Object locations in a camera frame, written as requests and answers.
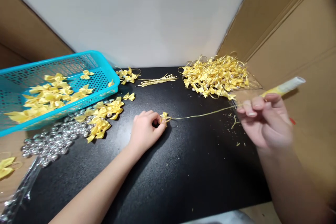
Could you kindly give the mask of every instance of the forearm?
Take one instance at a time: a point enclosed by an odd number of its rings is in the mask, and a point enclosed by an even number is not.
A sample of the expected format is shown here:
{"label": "forearm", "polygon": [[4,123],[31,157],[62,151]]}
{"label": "forearm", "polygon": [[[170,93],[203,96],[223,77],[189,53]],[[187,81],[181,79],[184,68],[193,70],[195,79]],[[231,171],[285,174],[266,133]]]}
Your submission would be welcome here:
{"label": "forearm", "polygon": [[331,212],[292,148],[258,154],[282,223],[329,223]]}
{"label": "forearm", "polygon": [[125,147],[50,223],[101,223],[125,178],[140,157],[134,149]]}

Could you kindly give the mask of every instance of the hand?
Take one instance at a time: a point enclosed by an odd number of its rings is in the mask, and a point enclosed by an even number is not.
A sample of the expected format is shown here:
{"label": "hand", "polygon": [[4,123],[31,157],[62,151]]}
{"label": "hand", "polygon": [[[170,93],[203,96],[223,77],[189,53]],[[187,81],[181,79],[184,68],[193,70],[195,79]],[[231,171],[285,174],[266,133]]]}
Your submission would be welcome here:
{"label": "hand", "polygon": [[241,124],[257,148],[278,150],[291,145],[292,124],[281,96],[270,93],[246,100],[237,112]]}
{"label": "hand", "polygon": [[[155,144],[166,129],[166,119],[162,120],[161,123],[160,121],[160,115],[153,112],[153,110],[142,111],[140,115],[136,115],[133,120],[131,139],[128,145],[142,156]],[[152,123],[159,123],[160,125],[154,128]]]}

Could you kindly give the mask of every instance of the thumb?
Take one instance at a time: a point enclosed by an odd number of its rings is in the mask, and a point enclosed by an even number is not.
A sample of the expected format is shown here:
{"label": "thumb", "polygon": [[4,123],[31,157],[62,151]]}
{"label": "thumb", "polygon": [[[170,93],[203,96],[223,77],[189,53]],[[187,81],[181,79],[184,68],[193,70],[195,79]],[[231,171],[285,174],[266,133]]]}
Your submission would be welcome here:
{"label": "thumb", "polygon": [[166,119],[163,119],[160,125],[154,130],[155,135],[159,138],[167,127]]}
{"label": "thumb", "polygon": [[262,110],[262,114],[272,129],[274,129],[277,132],[282,132],[286,122],[280,117],[280,115],[275,111],[275,109],[273,109],[272,104],[270,102],[265,103],[265,107]]}

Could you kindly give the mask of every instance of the right hand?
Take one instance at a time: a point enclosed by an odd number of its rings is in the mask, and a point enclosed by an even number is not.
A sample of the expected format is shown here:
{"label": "right hand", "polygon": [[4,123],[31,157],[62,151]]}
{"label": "right hand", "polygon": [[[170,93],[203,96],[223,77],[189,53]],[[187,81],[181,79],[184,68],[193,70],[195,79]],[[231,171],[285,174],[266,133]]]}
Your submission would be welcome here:
{"label": "right hand", "polygon": [[293,142],[292,123],[281,96],[270,93],[254,97],[237,109],[240,122],[258,149],[273,151]]}

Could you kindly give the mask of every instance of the pile of yellow bows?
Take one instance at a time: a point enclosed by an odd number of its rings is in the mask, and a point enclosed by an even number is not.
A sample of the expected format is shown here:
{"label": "pile of yellow bows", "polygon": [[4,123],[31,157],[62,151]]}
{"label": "pile of yellow bows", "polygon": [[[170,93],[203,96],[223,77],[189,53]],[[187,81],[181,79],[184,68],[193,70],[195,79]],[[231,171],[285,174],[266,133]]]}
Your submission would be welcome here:
{"label": "pile of yellow bows", "polygon": [[132,73],[132,68],[128,67],[128,70],[123,70],[121,72],[116,72],[117,75],[119,75],[119,78],[121,80],[121,84],[125,85],[126,82],[134,83],[134,80],[137,79],[140,74],[134,74]]}
{"label": "pile of yellow bows", "polygon": [[14,171],[14,168],[8,167],[14,164],[14,160],[15,157],[10,157],[0,161],[0,179],[6,177],[7,175],[11,174]]}
{"label": "pile of yellow bows", "polygon": [[214,98],[212,94],[216,94],[232,100],[235,95],[228,92],[249,85],[244,64],[229,55],[219,59],[210,58],[207,62],[198,58],[192,66],[182,68],[185,86],[188,88],[190,85],[204,97]]}
{"label": "pile of yellow bows", "polygon": [[55,76],[45,75],[44,79],[51,81],[51,83],[31,87],[29,91],[31,94],[38,94],[37,96],[23,95],[27,99],[23,106],[29,107],[29,109],[22,112],[8,112],[5,113],[5,115],[8,115],[11,120],[21,124],[63,107],[65,105],[64,102],[68,104],[82,99],[91,94],[94,90],[89,89],[89,85],[87,84],[83,88],[80,88],[78,92],[73,93],[74,91],[71,90],[71,86],[63,81],[66,77],[60,73],[57,73]]}
{"label": "pile of yellow bows", "polygon": [[[124,97],[124,100],[135,99],[134,93],[127,93]],[[86,110],[84,115],[80,115],[75,117],[75,120],[78,122],[83,122],[86,120],[88,116],[94,115],[95,117],[88,124],[95,124],[95,126],[91,129],[91,133],[87,138],[87,142],[92,142],[93,139],[101,139],[105,135],[105,131],[111,127],[111,124],[104,120],[107,115],[110,115],[110,119],[116,120],[118,115],[123,111],[122,106],[124,103],[121,101],[121,96],[117,97],[113,102],[104,104],[102,101],[98,102],[92,110]]]}

